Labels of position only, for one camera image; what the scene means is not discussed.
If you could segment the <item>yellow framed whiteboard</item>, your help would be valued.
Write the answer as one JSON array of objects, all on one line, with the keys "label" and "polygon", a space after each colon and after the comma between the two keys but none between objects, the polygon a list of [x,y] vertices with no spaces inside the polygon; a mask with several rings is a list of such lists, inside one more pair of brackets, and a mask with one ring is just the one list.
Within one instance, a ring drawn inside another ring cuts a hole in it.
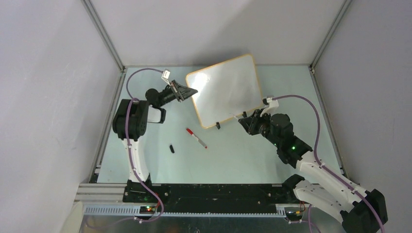
[{"label": "yellow framed whiteboard", "polygon": [[262,106],[255,60],[244,54],[186,75],[199,123],[208,129]]}]

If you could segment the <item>red capped marker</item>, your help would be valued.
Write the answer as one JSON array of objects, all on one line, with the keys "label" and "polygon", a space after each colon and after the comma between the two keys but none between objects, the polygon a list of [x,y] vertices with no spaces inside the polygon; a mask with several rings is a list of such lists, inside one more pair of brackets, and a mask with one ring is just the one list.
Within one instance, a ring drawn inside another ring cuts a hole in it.
[{"label": "red capped marker", "polygon": [[205,149],[207,149],[207,145],[189,128],[186,128],[186,131],[195,138],[195,140],[202,145],[202,147],[204,147]]}]

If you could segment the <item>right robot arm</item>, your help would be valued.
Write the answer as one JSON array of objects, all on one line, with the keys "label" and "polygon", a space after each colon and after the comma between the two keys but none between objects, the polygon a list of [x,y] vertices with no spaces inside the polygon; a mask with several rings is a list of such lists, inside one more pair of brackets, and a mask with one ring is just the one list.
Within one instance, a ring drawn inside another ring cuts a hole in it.
[{"label": "right robot arm", "polygon": [[238,119],[249,135],[262,135],[276,147],[281,161],[300,172],[282,185],[285,201],[298,200],[329,214],[347,233],[376,233],[388,221],[384,195],[368,191],[325,163],[316,161],[314,150],[294,135],[293,124],[286,114],[270,115],[262,109]]}]

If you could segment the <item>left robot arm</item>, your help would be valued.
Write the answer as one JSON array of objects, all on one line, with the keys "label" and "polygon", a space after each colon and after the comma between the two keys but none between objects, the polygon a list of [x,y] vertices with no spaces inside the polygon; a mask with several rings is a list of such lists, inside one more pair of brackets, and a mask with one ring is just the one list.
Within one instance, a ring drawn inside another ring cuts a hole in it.
[{"label": "left robot arm", "polygon": [[136,98],[122,99],[112,120],[113,132],[122,141],[127,153],[129,178],[132,183],[142,183],[135,189],[135,196],[141,202],[153,198],[154,190],[145,184],[150,178],[142,143],[139,139],[145,135],[149,123],[162,124],[166,120],[167,110],[164,105],[176,100],[185,101],[198,93],[198,90],[171,81],[162,91],[150,88],[144,100]]}]

